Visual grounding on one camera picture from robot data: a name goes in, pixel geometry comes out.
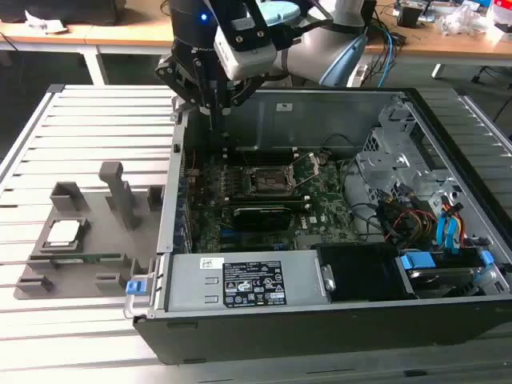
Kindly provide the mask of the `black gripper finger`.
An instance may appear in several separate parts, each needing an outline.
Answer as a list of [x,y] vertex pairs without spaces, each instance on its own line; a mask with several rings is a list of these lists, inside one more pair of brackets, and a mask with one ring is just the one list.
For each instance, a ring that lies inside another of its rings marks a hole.
[[218,132],[224,131],[225,116],[230,110],[243,104],[264,82],[264,75],[241,81],[229,80],[225,75],[218,77]]
[[213,132],[218,122],[218,108],[205,59],[192,58],[186,68],[176,58],[161,58],[154,72],[188,106],[209,117],[209,131]]

